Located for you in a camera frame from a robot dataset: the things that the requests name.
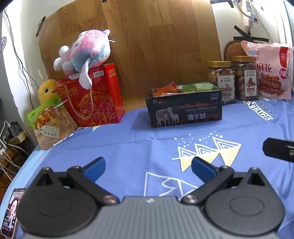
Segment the charger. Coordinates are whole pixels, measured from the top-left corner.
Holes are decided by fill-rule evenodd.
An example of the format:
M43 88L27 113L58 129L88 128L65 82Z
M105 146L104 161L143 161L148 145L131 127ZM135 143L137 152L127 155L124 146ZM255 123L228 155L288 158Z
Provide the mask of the charger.
M8 132L9 132L10 138L14 138L21 132L21 130L18 124L16 124L15 122L12 122L11 124L12 125L8 128Z

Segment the snack packets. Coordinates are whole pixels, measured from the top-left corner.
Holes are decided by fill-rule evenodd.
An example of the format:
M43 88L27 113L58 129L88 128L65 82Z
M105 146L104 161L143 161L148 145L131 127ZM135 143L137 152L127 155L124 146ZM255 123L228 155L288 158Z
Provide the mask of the snack packets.
M27 114L42 150L70 135L77 125L63 106L60 96L47 101Z
M258 95L267 99L291 100L292 83L288 77L292 50L279 43L259 44L242 41L241 46L248 56L254 56L257 66Z
M153 97L159 97L170 93L180 93L181 91L177 88L174 82L171 82L165 87L157 88L156 92L153 93Z

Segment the plastic jar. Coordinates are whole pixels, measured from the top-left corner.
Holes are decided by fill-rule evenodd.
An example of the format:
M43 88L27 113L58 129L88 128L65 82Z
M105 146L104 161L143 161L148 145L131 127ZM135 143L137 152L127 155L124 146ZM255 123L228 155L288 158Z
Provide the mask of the plastic jar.
M235 72L230 61L208 61L208 81L222 90L222 103L235 103Z
M232 67L236 75L236 98L256 100L258 96L254 57L232 56Z

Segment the red gift bag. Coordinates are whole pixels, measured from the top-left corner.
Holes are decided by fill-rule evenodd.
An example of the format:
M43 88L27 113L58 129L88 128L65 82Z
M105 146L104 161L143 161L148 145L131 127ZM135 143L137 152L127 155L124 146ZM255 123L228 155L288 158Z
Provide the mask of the red gift bag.
M78 127L119 123L125 113L115 65L106 64L88 72L90 90L82 88L79 73L56 81L64 106Z

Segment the pink and blue plush toy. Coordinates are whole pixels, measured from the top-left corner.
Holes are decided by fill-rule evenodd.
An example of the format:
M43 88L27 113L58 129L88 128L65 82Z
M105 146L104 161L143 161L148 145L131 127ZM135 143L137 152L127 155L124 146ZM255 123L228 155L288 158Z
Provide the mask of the pink and blue plush toy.
M92 81L88 76L89 69L102 65L110 55L109 34L108 29L82 32L71 49L68 46L60 48L60 57L53 64L54 70L63 70L67 76L80 72L81 86L90 89Z

